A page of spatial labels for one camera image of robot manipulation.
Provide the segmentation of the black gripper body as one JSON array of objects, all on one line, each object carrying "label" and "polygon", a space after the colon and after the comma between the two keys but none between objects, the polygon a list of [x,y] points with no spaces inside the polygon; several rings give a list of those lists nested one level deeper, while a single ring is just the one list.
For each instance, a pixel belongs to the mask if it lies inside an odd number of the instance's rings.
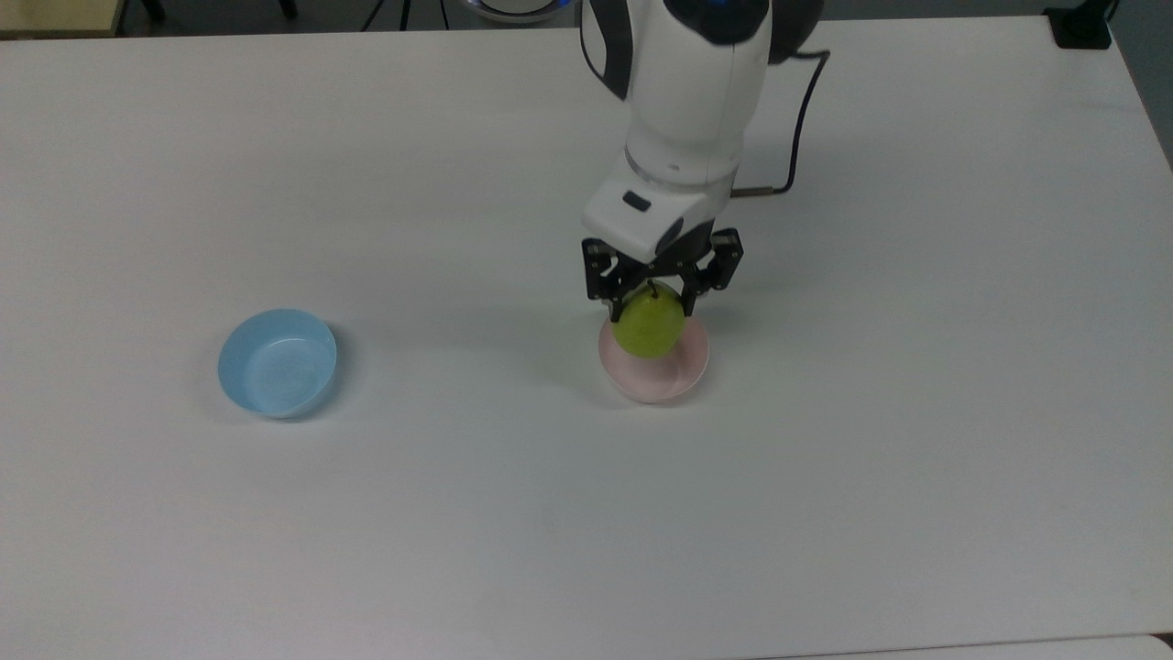
[{"label": "black gripper body", "polygon": [[608,279],[633,280],[638,272],[647,271],[656,275],[678,275],[683,268],[699,267],[712,252],[711,237],[716,230],[713,223],[701,223],[687,234],[680,234],[674,243],[662,252],[662,256],[649,261],[640,261],[623,252],[616,251],[616,261],[608,268]]}]

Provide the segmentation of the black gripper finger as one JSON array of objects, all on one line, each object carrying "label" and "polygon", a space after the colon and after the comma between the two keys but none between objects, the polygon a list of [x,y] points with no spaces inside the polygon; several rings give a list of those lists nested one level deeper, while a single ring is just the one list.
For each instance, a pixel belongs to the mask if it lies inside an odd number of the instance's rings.
[{"label": "black gripper finger", "polygon": [[744,256],[737,227],[697,226],[678,241],[678,277],[684,317],[692,317],[696,301],[712,290],[727,290]]},{"label": "black gripper finger", "polygon": [[586,280],[586,298],[604,302],[610,322],[616,324],[628,309],[628,295],[644,284],[644,263],[629,258],[599,238],[581,243]]}]

